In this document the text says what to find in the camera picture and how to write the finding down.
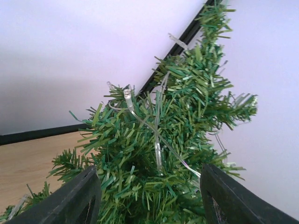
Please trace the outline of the small green christmas tree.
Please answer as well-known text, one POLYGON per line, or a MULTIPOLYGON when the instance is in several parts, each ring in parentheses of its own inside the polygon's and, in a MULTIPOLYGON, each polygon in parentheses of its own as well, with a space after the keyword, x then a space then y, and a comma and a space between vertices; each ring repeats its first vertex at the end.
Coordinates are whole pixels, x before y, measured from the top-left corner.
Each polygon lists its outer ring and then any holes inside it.
MULTIPOLYGON (((109 102, 91 108, 84 120, 81 154, 68 149, 52 160, 50 175, 62 186, 96 167, 101 182, 96 224, 205 224, 199 186, 203 165, 239 177, 238 167, 224 162, 228 152, 215 150, 207 137, 250 121, 257 112, 256 96, 235 96, 222 76, 225 61, 218 39, 231 32, 229 12, 222 1, 205 5, 196 45, 181 42, 181 55, 159 61, 154 96, 110 85, 109 102)), ((53 194, 49 187, 7 207, 1 223, 53 194)))

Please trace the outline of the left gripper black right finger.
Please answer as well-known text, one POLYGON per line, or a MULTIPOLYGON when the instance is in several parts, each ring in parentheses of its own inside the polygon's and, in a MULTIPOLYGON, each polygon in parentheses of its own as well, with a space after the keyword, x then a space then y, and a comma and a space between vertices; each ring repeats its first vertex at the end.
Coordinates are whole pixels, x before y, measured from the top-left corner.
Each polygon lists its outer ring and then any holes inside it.
POLYGON ((242 186, 215 165, 204 164, 200 190, 209 224, 297 224, 299 221, 242 186))

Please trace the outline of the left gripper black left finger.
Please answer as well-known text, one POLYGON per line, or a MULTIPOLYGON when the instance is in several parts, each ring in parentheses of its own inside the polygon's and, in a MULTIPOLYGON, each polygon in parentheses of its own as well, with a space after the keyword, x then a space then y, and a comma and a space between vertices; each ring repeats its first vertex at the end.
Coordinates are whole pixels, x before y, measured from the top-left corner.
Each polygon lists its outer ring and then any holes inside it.
POLYGON ((89 166, 74 179, 8 224, 95 224, 97 223, 101 182, 95 166, 89 166))

